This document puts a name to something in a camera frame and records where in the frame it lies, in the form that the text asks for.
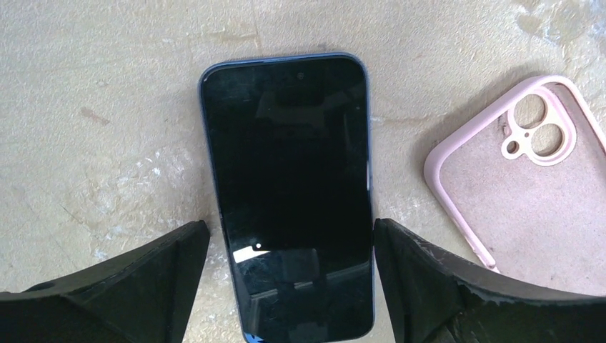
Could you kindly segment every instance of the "dusty surface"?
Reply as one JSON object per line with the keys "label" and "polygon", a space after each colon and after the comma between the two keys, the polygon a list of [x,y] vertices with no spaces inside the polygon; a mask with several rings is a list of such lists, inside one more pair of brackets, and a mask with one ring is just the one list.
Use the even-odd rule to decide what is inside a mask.
{"label": "dusty surface", "polygon": [[[227,59],[310,51],[367,65],[377,216],[474,259],[422,180],[424,158],[535,74],[572,78],[606,128],[605,2],[4,1],[0,290],[205,219],[213,237],[185,342],[243,342],[197,81]],[[378,283],[377,295],[359,342],[392,342]]]}

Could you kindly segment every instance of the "black phone screen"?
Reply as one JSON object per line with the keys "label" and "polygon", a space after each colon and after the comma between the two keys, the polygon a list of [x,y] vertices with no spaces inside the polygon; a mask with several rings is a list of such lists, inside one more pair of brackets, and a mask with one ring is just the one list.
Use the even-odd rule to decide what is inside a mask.
{"label": "black phone screen", "polygon": [[345,55],[224,64],[201,83],[249,342],[354,339],[374,321],[367,83]]}

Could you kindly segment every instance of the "pink phone case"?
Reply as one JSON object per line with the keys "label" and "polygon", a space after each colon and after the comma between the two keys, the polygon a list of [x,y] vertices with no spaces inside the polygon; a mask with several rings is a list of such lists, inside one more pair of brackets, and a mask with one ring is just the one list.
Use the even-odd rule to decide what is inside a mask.
{"label": "pink phone case", "polygon": [[[543,100],[534,126],[515,121],[528,95]],[[559,148],[532,149],[540,127]],[[563,76],[528,79],[441,142],[427,184],[489,269],[544,287],[606,294],[606,138],[578,88]]]}

